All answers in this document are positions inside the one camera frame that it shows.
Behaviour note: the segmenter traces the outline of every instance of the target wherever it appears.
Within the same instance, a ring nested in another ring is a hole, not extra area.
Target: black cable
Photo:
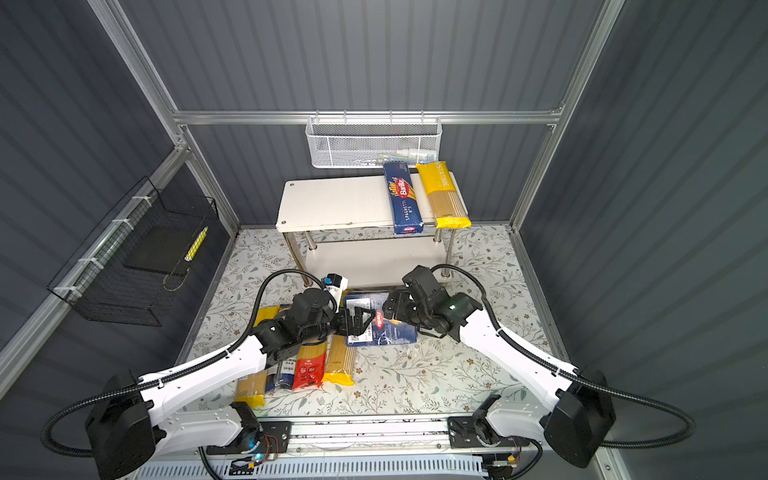
[[[536,466],[539,460],[541,460],[541,456],[544,454],[544,449],[541,447],[541,443],[535,441],[534,439],[527,439],[530,443],[532,443],[536,447],[536,456],[531,460],[525,467],[523,468],[515,468],[514,470],[512,467],[487,467],[488,474],[490,475],[492,480],[517,480],[517,478],[522,477],[526,473],[530,472],[532,468]],[[506,476],[506,472],[511,471],[512,475]]]
[[[161,382],[163,384],[172,382],[173,380],[179,379],[185,375],[189,375],[192,372],[196,372],[197,370],[204,369],[205,367],[212,365],[215,362],[218,362],[222,358],[226,358],[229,353],[232,353],[235,350],[237,350],[237,348],[240,347],[240,345],[242,345],[243,342],[245,342],[248,336],[252,333],[253,324],[256,321],[256,315],[259,312],[261,297],[264,294],[266,285],[276,276],[283,275],[286,273],[299,273],[301,275],[308,276],[310,279],[312,279],[313,282],[317,283],[320,286],[321,290],[326,289],[326,286],[316,276],[312,275],[311,273],[307,273],[303,270],[298,270],[295,268],[286,268],[286,269],[278,270],[276,272],[271,273],[262,282],[261,287],[259,288],[259,293],[256,295],[256,300],[253,302],[253,312],[250,314],[250,320],[249,320],[250,323],[245,329],[243,329],[243,334],[240,335],[240,338],[235,340],[234,343],[232,343],[232,345],[230,345],[227,348],[226,352],[221,352],[218,355],[212,356],[209,359],[204,360],[203,362],[200,362],[196,365],[187,367],[186,369],[179,370],[178,372],[173,372],[169,375],[164,376],[162,379],[152,380],[151,382],[139,383],[138,385],[125,387],[124,389],[113,390],[112,392],[100,393],[99,395],[92,396],[85,400],[80,400],[79,402],[73,403],[72,405],[56,412],[50,419],[48,419],[45,425],[43,425],[43,428],[40,431],[40,441],[42,442],[43,446],[48,450],[51,450],[53,453],[58,453],[59,455],[65,455],[68,457],[80,457],[80,458],[92,457],[93,452],[91,450],[67,447],[66,445],[62,445],[61,443],[56,442],[53,439],[53,435],[52,435],[53,427],[56,425],[56,423],[59,420],[63,419],[65,416],[69,415],[70,413],[76,412],[79,409],[84,409],[85,407],[94,405],[95,403],[99,403],[108,399],[122,397],[128,394],[140,392],[146,389],[152,389],[160,385]],[[337,308],[336,299],[331,297],[331,301],[333,303],[333,311],[336,311],[336,308]]]
[[[205,468],[205,471],[208,472],[208,475],[210,475],[213,480],[224,480],[216,473],[214,467],[210,466],[210,463],[208,463],[208,457],[205,456],[205,447],[197,447],[197,453],[200,454],[200,460],[203,462],[203,467]]]
[[[491,308],[491,303],[488,301],[488,297],[485,294],[485,288],[483,287],[482,284],[480,284],[480,282],[476,278],[473,277],[473,275],[470,272],[467,272],[466,270],[463,270],[454,265],[450,265],[448,263],[441,263],[439,265],[435,265],[430,270],[434,272],[435,270],[438,270],[441,268],[448,268],[450,270],[455,270],[465,275],[478,287],[478,289],[480,290],[480,294],[482,295],[482,303],[488,311],[488,318],[491,320],[491,325],[493,325],[493,328],[496,330],[497,335],[499,335],[502,339],[504,339],[504,341],[506,341],[506,343],[508,343],[512,348],[520,352],[525,358],[533,362],[536,362],[538,365],[543,366],[550,372],[556,373],[559,376],[562,376],[568,380],[571,380],[574,383],[585,386],[596,392],[605,393],[607,395],[616,397],[618,399],[627,400],[629,402],[634,402],[639,405],[649,406],[652,409],[660,410],[662,412],[666,412],[671,415],[674,415],[685,422],[685,427],[683,427],[682,429],[678,430],[677,432],[671,435],[660,437],[658,439],[637,440],[632,442],[618,441],[618,440],[604,440],[600,444],[601,446],[608,447],[611,449],[653,449],[656,447],[663,447],[666,445],[672,445],[673,443],[682,442],[683,440],[693,435],[694,432],[696,431],[696,422],[694,421],[694,419],[690,415],[688,415],[686,412],[684,412],[683,410],[680,410],[677,407],[674,407],[664,402],[659,402],[658,400],[649,399],[648,397],[643,397],[643,396],[635,395],[633,393],[628,393],[628,392],[622,392],[621,390],[612,389],[607,386],[590,382],[589,380],[583,379],[580,376],[576,376],[571,372],[565,372],[564,370],[560,370],[557,366],[552,365],[550,362],[547,362],[546,360],[540,358],[538,355],[535,355],[534,353],[529,352],[526,348],[524,348],[523,346],[515,342],[509,335],[507,335],[504,332],[504,330],[500,330],[501,326],[498,324],[496,315],[493,313],[493,309]]]

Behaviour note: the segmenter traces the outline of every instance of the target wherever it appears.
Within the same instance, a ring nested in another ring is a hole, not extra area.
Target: floral floor mat
[[[425,234],[434,233],[429,229]],[[394,237],[390,229],[324,230],[315,241]],[[306,244],[300,239],[306,252]],[[481,225],[457,230],[451,263],[473,273],[488,291],[499,322],[549,352],[528,287],[509,240],[508,227]],[[283,235],[276,230],[242,230],[189,358],[236,339],[250,317],[253,300],[267,275],[295,267]],[[478,292],[453,274],[453,294]],[[266,288],[261,306],[289,303],[303,290],[299,276],[285,275]],[[277,390],[266,396],[259,416],[370,415],[474,411],[492,392],[523,403],[537,402],[520,382],[481,353],[450,338],[420,336],[404,346],[358,347],[354,386],[324,383],[320,388]],[[218,409],[232,402],[235,383],[202,396],[185,409]]]

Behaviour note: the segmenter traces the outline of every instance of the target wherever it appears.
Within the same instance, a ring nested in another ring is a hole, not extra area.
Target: blue pasta box
[[[416,343],[416,327],[397,319],[384,318],[382,308],[389,292],[349,292],[344,296],[344,307],[352,313],[355,307],[376,311],[368,329],[360,336],[346,337],[347,346],[384,346],[405,345]],[[363,314],[363,320],[368,319],[368,313]]]
[[[424,222],[416,203],[408,164],[404,161],[388,161],[383,166],[390,193],[395,233],[421,233],[424,230]]]

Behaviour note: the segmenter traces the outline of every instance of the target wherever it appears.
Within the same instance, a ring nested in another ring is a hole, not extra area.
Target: red pasta package
[[[293,389],[305,386],[320,386],[323,383],[323,373],[326,371],[326,350],[328,343],[303,346],[296,360],[296,371],[293,374]]]

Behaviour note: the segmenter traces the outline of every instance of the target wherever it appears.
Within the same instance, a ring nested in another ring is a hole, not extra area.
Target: black wire basket
[[[92,255],[71,259],[74,276],[62,267],[48,290],[88,320],[160,326],[217,221],[214,199],[153,189],[112,220],[112,234]]]

